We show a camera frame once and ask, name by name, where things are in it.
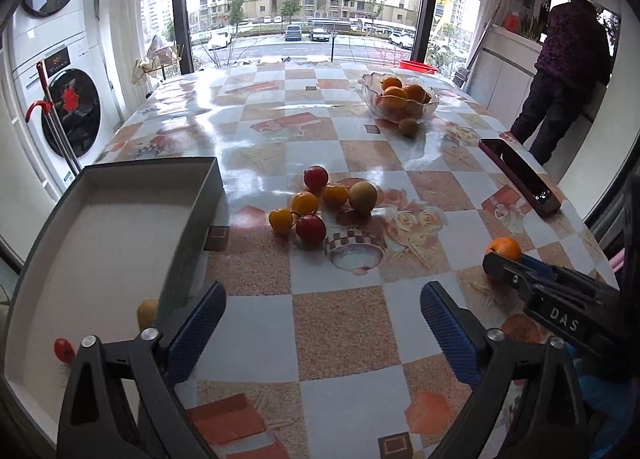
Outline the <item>large orange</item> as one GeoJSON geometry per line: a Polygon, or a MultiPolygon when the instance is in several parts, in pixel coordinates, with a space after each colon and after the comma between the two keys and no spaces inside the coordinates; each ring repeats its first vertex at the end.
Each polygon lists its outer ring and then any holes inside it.
{"type": "Polygon", "coordinates": [[[512,237],[495,238],[486,248],[486,254],[495,253],[499,257],[521,262],[523,259],[523,251],[520,244],[512,237]]]}

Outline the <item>brown-green round fruit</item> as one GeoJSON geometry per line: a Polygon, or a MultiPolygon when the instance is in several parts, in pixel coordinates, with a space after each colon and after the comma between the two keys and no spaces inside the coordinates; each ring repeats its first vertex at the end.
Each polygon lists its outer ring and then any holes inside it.
{"type": "Polygon", "coordinates": [[[369,214],[378,202],[378,190],[367,181],[352,184],[349,188],[349,205],[363,214],[369,214]]]}

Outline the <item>yellow tomato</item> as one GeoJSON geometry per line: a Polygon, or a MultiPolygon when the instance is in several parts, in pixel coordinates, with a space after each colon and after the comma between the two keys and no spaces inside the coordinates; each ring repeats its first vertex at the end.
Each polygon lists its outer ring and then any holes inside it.
{"type": "Polygon", "coordinates": [[[268,214],[268,222],[277,236],[288,236],[294,224],[293,213],[289,208],[272,210],[268,214]]]}
{"type": "Polygon", "coordinates": [[[322,190],[323,203],[331,209],[341,209],[349,199],[349,190],[338,183],[328,183],[322,190]]]}
{"type": "Polygon", "coordinates": [[[291,200],[291,211],[301,218],[318,211],[320,199],[311,192],[296,193],[291,200]]]}

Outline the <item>red cherry tomato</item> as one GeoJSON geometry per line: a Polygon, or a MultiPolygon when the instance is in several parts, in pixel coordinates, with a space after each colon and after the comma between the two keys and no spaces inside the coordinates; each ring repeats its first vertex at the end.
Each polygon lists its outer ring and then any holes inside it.
{"type": "Polygon", "coordinates": [[[311,247],[317,247],[326,238],[326,224],[319,216],[302,216],[296,222],[297,237],[311,247]]]}
{"type": "Polygon", "coordinates": [[[304,171],[303,181],[311,193],[318,194],[329,183],[329,173],[324,167],[311,166],[304,171]]]}

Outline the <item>smartphone in red case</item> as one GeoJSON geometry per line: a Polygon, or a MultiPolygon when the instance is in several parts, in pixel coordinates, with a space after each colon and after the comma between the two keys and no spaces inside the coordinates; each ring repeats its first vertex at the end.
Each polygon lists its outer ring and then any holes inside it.
{"type": "Polygon", "coordinates": [[[481,138],[478,147],[512,182],[538,216],[548,218],[561,202],[526,160],[502,138],[481,138]]]}

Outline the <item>grey cardboard tray box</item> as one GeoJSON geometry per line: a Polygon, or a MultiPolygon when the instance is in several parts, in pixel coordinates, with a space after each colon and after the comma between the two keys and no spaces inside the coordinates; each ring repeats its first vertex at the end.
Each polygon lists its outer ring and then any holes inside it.
{"type": "Polygon", "coordinates": [[[143,301],[160,314],[185,305],[204,283],[223,192],[215,158],[165,158],[86,167],[58,201],[18,279],[1,352],[18,412],[46,445],[66,387],[55,340],[129,340],[143,301]]]}

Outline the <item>brown fruit beside bowl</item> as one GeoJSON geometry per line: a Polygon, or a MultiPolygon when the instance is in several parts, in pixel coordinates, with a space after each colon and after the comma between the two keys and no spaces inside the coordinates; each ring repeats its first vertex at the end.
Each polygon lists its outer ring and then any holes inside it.
{"type": "Polygon", "coordinates": [[[414,118],[404,118],[398,122],[397,130],[406,138],[414,138],[420,130],[420,124],[414,118]]]}

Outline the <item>orange in bowl right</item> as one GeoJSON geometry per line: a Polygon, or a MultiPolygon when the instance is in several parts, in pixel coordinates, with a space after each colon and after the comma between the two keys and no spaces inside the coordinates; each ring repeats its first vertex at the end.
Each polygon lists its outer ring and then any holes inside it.
{"type": "Polygon", "coordinates": [[[406,86],[403,86],[402,89],[405,91],[407,97],[411,101],[421,104],[426,104],[431,101],[431,94],[428,93],[426,89],[423,89],[420,84],[407,84],[406,86]]]}

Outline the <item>orange in bowl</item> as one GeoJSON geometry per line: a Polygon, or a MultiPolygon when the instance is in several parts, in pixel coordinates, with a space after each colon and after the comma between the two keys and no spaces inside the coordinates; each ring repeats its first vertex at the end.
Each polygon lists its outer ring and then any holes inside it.
{"type": "Polygon", "coordinates": [[[420,84],[407,84],[406,86],[403,86],[402,89],[405,91],[407,97],[411,101],[421,104],[426,104],[431,101],[431,94],[428,93],[426,89],[423,89],[420,84]]]}
{"type": "Polygon", "coordinates": [[[398,123],[407,117],[408,97],[401,88],[388,88],[378,97],[378,111],[392,122],[398,123]]]}
{"type": "Polygon", "coordinates": [[[381,88],[385,91],[388,88],[402,88],[402,82],[395,76],[386,76],[381,80],[381,88]]]}

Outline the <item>orange in bowl front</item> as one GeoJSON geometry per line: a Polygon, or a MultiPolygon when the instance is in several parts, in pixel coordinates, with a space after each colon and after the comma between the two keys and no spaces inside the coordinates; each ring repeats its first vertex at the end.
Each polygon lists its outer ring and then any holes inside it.
{"type": "Polygon", "coordinates": [[[388,88],[378,97],[378,111],[392,122],[398,123],[407,117],[408,97],[401,88],[388,88]]]}

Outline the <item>glass fruit bowl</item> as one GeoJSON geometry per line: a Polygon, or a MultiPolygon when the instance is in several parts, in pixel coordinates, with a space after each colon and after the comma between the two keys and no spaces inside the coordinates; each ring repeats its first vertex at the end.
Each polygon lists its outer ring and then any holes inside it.
{"type": "Polygon", "coordinates": [[[438,94],[423,80],[379,72],[361,77],[360,95],[372,115],[395,124],[405,119],[421,123],[439,105],[438,94]]]}

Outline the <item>orange in bowl top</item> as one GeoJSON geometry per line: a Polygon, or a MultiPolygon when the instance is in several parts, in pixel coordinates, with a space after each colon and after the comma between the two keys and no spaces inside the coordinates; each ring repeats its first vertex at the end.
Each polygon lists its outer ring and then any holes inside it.
{"type": "Polygon", "coordinates": [[[395,76],[386,76],[381,80],[381,88],[385,91],[388,88],[402,88],[402,82],[395,76]]]}

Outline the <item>red plastic basin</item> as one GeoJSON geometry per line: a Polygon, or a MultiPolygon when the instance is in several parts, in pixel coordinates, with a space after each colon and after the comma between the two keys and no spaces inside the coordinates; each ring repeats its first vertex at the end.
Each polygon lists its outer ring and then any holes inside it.
{"type": "Polygon", "coordinates": [[[399,68],[405,70],[411,70],[420,72],[420,74],[435,75],[438,69],[429,64],[417,62],[416,60],[401,60],[398,65],[399,68]]]}

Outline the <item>lower washing machine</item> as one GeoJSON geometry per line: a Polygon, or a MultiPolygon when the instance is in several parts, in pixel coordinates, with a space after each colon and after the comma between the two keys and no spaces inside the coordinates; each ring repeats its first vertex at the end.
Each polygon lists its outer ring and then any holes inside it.
{"type": "Polygon", "coordinates": [[[26,106],[44,97],[38,62],[43,62],[54,110],[70,148],[83,167],[94,164],[122,125],[99,48],[80,32],[17,60],[12,77],[26,106]]]}

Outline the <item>red-handled mop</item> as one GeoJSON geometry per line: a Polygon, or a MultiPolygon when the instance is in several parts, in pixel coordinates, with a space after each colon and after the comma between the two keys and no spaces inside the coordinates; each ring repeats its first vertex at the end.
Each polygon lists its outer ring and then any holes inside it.
{"type": "Polygon", "coordinates": [[[81,165],[75,153],[73,152],[72,146],[70,146],[70,142],[62,128],[62,123],[60,119],[58,119],[58,113],[56,112],[54,101],[52,100],[52,96],[49,89],[49,84],[47,80],[46,68],[44,68],[44,61],[38,60],[36,63],[36,69],[38,74],[38,80],[42,89],[43,99],[40,101],[35,101],[30,104],[27,108],[27,112],[25,114],[25,121],[29,122],[30,117],[32,116],[32,112],[36,107],[41,109],[43,117],[46,118],[47,125],[52,134],[52,138],[55,141],[55,145],[58,146],[58,150],[61,152],[62,157],[64,158],[67,167],[70,168],[70,172],[72,172],[73,177],[81,172],[81,165]]]}

